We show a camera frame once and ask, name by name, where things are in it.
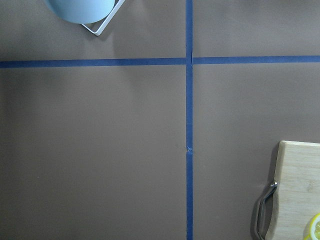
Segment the bamboo cutting board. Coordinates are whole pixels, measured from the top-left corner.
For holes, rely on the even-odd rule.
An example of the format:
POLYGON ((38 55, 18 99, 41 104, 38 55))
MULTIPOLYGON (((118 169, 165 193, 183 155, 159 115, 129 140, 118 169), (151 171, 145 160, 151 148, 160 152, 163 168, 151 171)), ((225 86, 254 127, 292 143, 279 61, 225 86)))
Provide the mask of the bamboo cutting board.
POLYGON ((282 140, 274 178, 262 194, 255 224, 259 240, 304 240, 309 221, 320 213, 320 145, 282 140), (266 201, 272 198, 271 220, 262 234, 266 201))

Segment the upper lemon slice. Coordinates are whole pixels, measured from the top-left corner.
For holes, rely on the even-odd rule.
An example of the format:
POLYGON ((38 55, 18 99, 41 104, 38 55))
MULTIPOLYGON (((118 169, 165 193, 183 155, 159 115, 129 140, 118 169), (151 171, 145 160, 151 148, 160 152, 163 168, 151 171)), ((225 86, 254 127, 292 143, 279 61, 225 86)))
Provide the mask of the upper lemon slice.
POLYGON ((304 230, 304 240, 320 240, 320 214, 316 214, 304 230))

